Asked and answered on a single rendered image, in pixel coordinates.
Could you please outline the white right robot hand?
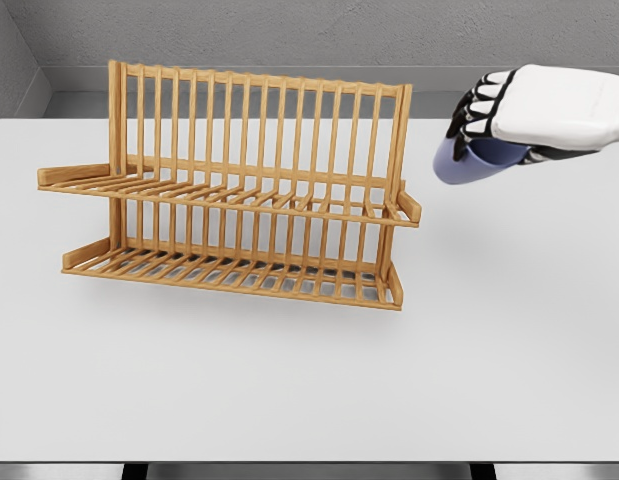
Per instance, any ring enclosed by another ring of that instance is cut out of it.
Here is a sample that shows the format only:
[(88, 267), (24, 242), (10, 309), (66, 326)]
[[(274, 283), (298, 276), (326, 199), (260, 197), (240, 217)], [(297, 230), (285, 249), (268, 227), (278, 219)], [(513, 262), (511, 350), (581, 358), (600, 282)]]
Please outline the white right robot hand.
[(485, 74), (457, 104), (453, 160), (482, 139), (530, 147), (524, 164), (562, 160), (619, 142), (619, 75), (527, 64)]

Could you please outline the blue cup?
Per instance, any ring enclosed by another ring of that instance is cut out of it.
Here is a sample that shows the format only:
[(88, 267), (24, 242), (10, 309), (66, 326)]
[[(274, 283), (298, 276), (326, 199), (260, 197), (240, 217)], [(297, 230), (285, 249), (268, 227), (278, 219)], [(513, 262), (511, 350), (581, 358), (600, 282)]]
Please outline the blue cup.
[(475, 139), (467, 145), (461, 159), (455, 161), (454, 144), (454, 138), (445, 138), (433, 160), (434, 172), (447, 184), (464, 184), (495, 175), (520, 163), (530, 149), (498, 139)]

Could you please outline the wooden two-tier dish rack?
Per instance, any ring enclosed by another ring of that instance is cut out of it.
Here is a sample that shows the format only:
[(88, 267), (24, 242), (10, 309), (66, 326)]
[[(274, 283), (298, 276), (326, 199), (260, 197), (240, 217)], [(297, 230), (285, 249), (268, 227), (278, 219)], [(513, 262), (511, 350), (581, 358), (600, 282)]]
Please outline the wooden two-tier dish rack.
[(67, 274), (398, 310), (412, 89), (111, 61), (104, 164), (43, 168), (105, 197)]

